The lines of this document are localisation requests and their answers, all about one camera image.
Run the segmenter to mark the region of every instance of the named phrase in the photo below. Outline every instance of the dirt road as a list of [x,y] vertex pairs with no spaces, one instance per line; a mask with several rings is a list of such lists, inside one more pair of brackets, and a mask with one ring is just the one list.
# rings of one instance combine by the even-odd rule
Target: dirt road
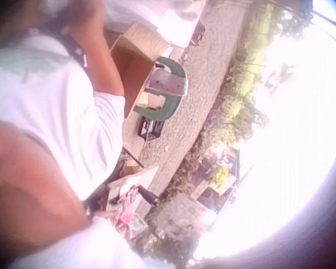
[[[174,117],[165,123],[161,137],[146,143],[139,157],[147,166],[160,166],[150,186],[157,195],[167,187],[194,144],[216,99],[240,37],[244,14],[245,8],[236,4],[207,4],[202,17],[206,27],[204,39],[199,47],[186,50],[188,60],[183,63],[189,79],[188,96]],[[144,216],[149,209],[143,202],[138,213]]]

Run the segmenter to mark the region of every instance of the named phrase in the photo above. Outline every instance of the ground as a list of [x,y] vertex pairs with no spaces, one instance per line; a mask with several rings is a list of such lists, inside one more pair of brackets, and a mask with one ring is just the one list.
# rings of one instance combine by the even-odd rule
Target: ground
[[[161,194],[169,184],[186,153],[194,144],[211,110],[235,53],[245,8],[233,3],[207,4],[202,22],[206,33],[199,47],[186,50],[183,67],[189,79],[189,93],[173,118],[168,120],[159,139],[148,142],[139,156],[145,166],[158,164],[150,186]],[[138,213],[144,216],[150,207],[142,203]]]

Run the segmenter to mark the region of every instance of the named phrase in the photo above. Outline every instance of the cardboard box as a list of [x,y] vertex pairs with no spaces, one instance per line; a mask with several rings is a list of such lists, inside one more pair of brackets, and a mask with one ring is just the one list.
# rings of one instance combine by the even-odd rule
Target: cardboard box
[[168,44],[138,24],[123,34],[106,32],[106,40],[124,86],[124,115],[127,118],[146,87],[155,60]]

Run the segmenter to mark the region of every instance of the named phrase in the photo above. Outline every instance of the chair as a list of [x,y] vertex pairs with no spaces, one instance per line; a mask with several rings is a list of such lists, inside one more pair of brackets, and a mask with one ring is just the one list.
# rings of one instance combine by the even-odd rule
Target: chair
[[[183,67],[176,61],[173,61],[172,59],[166,57],[159,57],[157,61],[169,67],[173,75],[186,78]],[[165,102],[163,106],[160,109],[152,110],[136,105],[133,110],[145,118],[156,120],[159,122],[170,119],[177,111],[179,104],[183,98],[182,96],[175,96],[157,92],[153,89],[145,89],[145,91],[157,96],[164,96]]]

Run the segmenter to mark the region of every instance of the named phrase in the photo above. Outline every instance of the white shirt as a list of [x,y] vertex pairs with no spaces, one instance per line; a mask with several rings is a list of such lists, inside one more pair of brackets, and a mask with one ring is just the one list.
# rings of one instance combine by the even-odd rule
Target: white shirt
[[32,36],[0,50],[0,120],[39,140],[85,200],[122,150],[124,98],[94,92],[61,43]]
[[146,266],[109,221],[94,217],[86,230],[16,260],[8,268],[145,269]]

